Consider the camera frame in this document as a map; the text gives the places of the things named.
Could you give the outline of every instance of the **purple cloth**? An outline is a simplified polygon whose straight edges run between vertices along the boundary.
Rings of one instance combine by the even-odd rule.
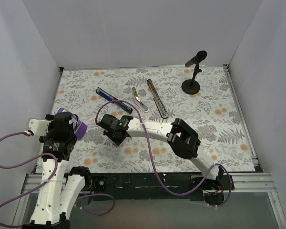
[[[70,112],[70,111],[68,111],[64,108],[59,108],[57,113],[61,113],[61,112]],[[88,126],[84,122],[82,122],[81,120],[79,120],[79,119],[77,120],[75,115],[72,115],[72,122],[74,125],[77,125],[77,128],[74,130],[74,133],[77,137],[77,140],[81,140],[82,137],[84,137]]]

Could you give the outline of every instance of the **knife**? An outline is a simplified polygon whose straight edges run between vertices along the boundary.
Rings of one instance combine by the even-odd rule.
[[[101,89],[100,87],[97,87],[97,89],[95,90],[95,92],[97,94],[99,94],[101,97],[103,97],[104,99],[107,99],[108,101],[111,100],[116,100],[117,98],[112,96],[111,94],[105,92],[103,89]],[[124,111],[126,111],[127,113],[132,113],[133,109],[129,106],[127,106],[126,104],[122,103],[122,102],[114,102],[115,104],[117,104],[119,107],[121,107]]]
[[[132,87],[132,93],[133,93],[133,97],[134,100],[136,102],[136,104],[139,106],[139,108],[141,108],[145,113],[147,113],[148,107],[140,100],[139,95],[137,93],[137,90],[135,89],[135,87]]]
[[[153,100],[156,103],[156,106],[159,110],[161,117],[162,118],[168,118],[168,112],[166,111],[166,108],[164,107],[155,87],[153,86],[153,82],[151,79],[147,80],[147,85],[149,86],[149,88],[151,89],[151,91],[153,93]]]

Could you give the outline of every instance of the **white panel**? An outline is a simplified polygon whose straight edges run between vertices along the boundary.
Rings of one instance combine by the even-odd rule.
[[[257,157],[273,174],[286,216],[286,0],[263,0],[230,67]]]
[[[0,0],[0,137],[21,132],[29,117],[44,118],[59,69],[21,0]],[[37,154],[38,138],[16,136],[0,144],[0,163],[14,165]],[[33,163],[0,169],[0,203],[18,195]],[[0,210],[11,223],[18,202]]]
[[[230,63],[261,0],[22,0],[59,66]]]

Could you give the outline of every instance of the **table surface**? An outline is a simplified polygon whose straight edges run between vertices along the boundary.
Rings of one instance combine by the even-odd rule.
[[[71,153],[67,171],[74,166],[89,167],[93,173],[153,172],[145,138],[127,138],[115,147],[103,136],[103,129],[95,124],[95,116],[106,100],[96,94],[97,87],[113,96],[134,104],[131,87],[135,86],[149,112],[141,112],[144,120],[172,122],[185,120],[199,134],[201,146],[211,159],[228,171],[255,171],[251,149],[244,135],[228,78],[222,67],[202,67],[196,80],[201,89],[196,95],[187,95],[181,89],[191,79],[193,69],[145,68],[63,71],[52,113],[63,107],[77,114],[88,126],[83,139]],[[152,79],[169,113],[162,119],[146,83]],[[101,111],[117,118],[129,115],[115,104]],[[167,143],[151,140],[153,156],[159,172],[197,172],[189,161],[177,157]],[[38,162],[36,172],[40,171]]]

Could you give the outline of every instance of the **microphone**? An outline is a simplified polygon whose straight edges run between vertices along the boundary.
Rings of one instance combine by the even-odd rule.
[[[196,56],[194,56],[192,59],[190,59],[188,62],[186,62],[185,66],[191,67],[193,64],[199,64],[201,61],[203,61],[207,56],[206,51],[202,50],[199,51]]]

